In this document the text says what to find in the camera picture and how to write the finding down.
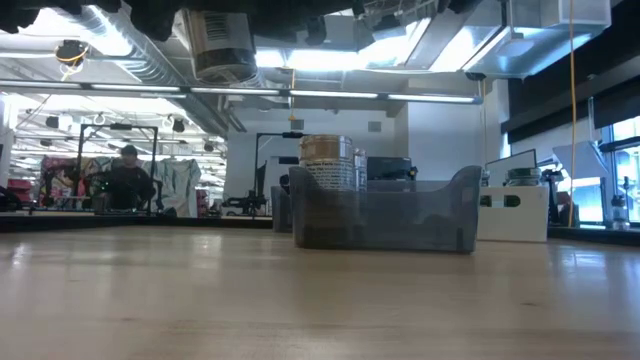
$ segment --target yellow cable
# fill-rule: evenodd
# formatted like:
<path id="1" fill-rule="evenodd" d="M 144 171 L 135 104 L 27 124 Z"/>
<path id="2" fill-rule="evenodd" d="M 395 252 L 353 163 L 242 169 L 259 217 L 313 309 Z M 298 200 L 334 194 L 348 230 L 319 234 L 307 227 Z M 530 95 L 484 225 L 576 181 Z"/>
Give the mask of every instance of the yellow cable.
<path id="1" fill-rule="evenodd" d="M 69 76 L 71 76 L 71 75 L 73 75 L 73 74 L 77 74 L 77 73 L 79 73 L 79 71 L 76 71 L 76 72 L 74 72 L 74 71 L 73 71 L 73 68 L 75 68 L 75 67 L 76 67 L 76 64 L 78 63 L 78 60 L 80 60 L 80 58 L 75 59 L 75 60 L 73 61 L 73 65 L 71 65 L 71 67 L 69 67 L 69 68 L 67 69 L 67 72 L 62 76 L 62 80 L 61 80 L 62 82 L 67 81 L 67 79 L 69 78 Z"/>
<path id="2" fill-rule="evenodd" d="M 482 122 L 484 126 L 484 163 L 489 161 L 487 155 L 487 107 L 485 101 L 487 99 L 487 79 L 482 79 Z"/>
<path id="3" fill-rule="evenodd" d="M 87 54 L 87 51 L 89 51 L 89 47 L 88 46 L 84 49 L 84 51 L 80 55 L 74 56 L 74 57 L 69 58 L 69 59 L 63 59 L 63 58 L 59 58 L 59 57 L 56 56 L 56 59 L 58 59 L 58 61 L 61 61 L 61 62 L 78 61 L 78 60 L 80 60 L 81 58 L 83 58 Z"/>
<path id="4" fill-rule="evenodd" d="M 569 181 L 569 227 L 573 227 L 573 178 L 576 173 L 576 123 L 578 122 L 578 109 L 576 101 L 576 62 L 573 46 L 573 0 L 569 0 L 569 37 L 571 43 L 571 180 Z"/>

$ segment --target person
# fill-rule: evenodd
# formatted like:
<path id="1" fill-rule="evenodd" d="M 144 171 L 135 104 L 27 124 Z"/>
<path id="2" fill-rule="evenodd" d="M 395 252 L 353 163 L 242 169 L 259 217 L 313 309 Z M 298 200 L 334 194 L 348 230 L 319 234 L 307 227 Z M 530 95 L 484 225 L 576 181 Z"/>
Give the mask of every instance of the person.
<path id="1" fill-rule="evenodd" d="M 147 172 L 138 166 L 138 151 L 133 145 L 120 150 L 120 160 L 120 166 L 112 165 L 109 176 L 110 207 L 116 210 L 137 209 L 153 197 L 155 189 Z"/>

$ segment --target metal canister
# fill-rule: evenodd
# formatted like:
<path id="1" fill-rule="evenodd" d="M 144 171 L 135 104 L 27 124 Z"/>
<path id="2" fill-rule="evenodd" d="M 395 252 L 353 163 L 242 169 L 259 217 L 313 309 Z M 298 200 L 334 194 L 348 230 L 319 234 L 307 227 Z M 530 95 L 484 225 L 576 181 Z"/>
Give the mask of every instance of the metal canister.
<path id="1" fill-rule="evenodd" d="M 353 163 L 356 173 L 356 191 L 367 191 L 367 153 L 356 148 L 353 151 Z"/>
<path id="2" fill-rule="evenodd" d="M 355 190 L 353 155 L 347 136 L 310 135 L 300 140 L 300 166 L 326 190 Z"/>
<path id="3" fill-rule="evenodd" d="M 195 77 L 215 85 L 236 84 L 258 73 L 246 14 L 184 11 Z"/>

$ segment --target ductwork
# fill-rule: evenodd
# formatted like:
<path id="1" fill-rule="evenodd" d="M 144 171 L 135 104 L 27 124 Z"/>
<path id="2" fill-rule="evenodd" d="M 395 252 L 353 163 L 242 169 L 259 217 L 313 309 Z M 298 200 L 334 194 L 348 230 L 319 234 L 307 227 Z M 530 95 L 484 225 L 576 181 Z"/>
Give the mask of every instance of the ductwork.
<path id="1" fill-rule="evenodd" d="M 611 25 L 610 0 L 577 3 L 575 48 Z M 569 53 L 569 5 L 569 0 L 484 0 L 463 16 L 448 10 L 431 21 L 407 65 L 504 78 L 535 75 Z"/>
<path id="2" fill-rule="evenodd" d="M 80 15 L 70 15 L 63 10 L 57 10 L 57 12 L 68 21 L 87 29 L 92 34 L 90 41 L 92 46 L 105 55 L 122 54 L 109 54 L 108 50 L 100 48 L 100 44 L 128 43 L 131 47 L 131 53 L 128 56 L 135 58 L 136 61 L 121 61 L 117 64 L 142 83 L 168 86 L 186 84 L 182 75 L 169 63 L 155 44 L 133 27 L 124 10 L 111 15 L 95 6 L 88 6 L 83 8 Z M 168 100 L 185 109 L 192 120 L 205 132 L 226 136 L 229 125 L 224 121 L 225 116 L 208 105 L 207 101 L 199 95 L 189 94 L 185 99 Z"/>

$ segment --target desk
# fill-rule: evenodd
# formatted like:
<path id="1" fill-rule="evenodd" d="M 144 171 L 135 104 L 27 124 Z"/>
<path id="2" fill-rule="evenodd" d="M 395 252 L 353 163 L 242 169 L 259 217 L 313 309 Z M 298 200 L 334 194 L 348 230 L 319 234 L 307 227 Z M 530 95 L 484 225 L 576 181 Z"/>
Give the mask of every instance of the desk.
<path id="1" fill-rule="evenodd" d="M 638 359 L 640 252 L 313 251 L 270 230 L 1 234 L 13 359 Z"/>

